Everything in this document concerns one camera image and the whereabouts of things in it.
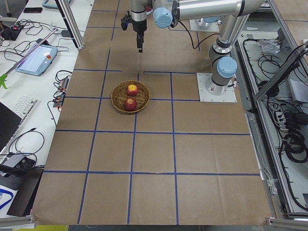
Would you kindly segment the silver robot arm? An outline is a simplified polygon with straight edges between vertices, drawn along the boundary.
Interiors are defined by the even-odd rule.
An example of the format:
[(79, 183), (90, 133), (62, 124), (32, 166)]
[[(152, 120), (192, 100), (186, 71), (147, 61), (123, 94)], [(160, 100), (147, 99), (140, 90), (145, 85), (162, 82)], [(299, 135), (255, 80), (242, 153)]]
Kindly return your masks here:
[(218, 16), (195, 19), (195, 23), (199, 30), (203, 31), (219, 31), (218, 24), (221, 24), (221, 20)]
[(137, 48), (142, 52), (147, 7), (153, 9), (154, 22), (159, 28), (175, 27), (183, 20), (223, 16), (218, 38), (209, 49), (213, 74), (205, 84), (209, 93), (222, 95), (237, 70), (237, 62), (230, 57), (233, 44), (249, 15), (262, 3), (261, 0), (132, 0), (130, 10), (121, 19), (121, 27), (126, 30), (132, 24), (137, 33)]

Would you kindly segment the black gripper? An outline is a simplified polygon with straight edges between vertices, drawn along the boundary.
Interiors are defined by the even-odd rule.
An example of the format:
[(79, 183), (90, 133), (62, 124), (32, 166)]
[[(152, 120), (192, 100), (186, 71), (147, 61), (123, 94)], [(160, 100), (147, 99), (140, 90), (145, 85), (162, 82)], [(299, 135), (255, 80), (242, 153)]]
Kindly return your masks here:
[(132, 24), (133, 24), (133, 30), (137, 32), (136, 42), (137, 42), (138, 52), (143, 52), (143, 43), (144, 43), (143, 33), (147, 29), (146, 11), (143, 12), (132, 11)]

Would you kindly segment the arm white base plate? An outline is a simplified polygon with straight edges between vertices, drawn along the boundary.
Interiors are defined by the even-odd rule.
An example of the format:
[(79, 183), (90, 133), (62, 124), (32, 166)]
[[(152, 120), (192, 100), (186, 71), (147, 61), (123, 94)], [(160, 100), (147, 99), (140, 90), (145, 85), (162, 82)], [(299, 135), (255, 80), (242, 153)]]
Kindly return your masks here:
[(195, 32), (219, 32), (217, 22), (207, 23), (203, 18), (189, 20), (190, 30)]
[(196, 73), (200, 102), (237, 103), (235, 90), (230, 79), (226, 86), (212, 81), (212, 73)]

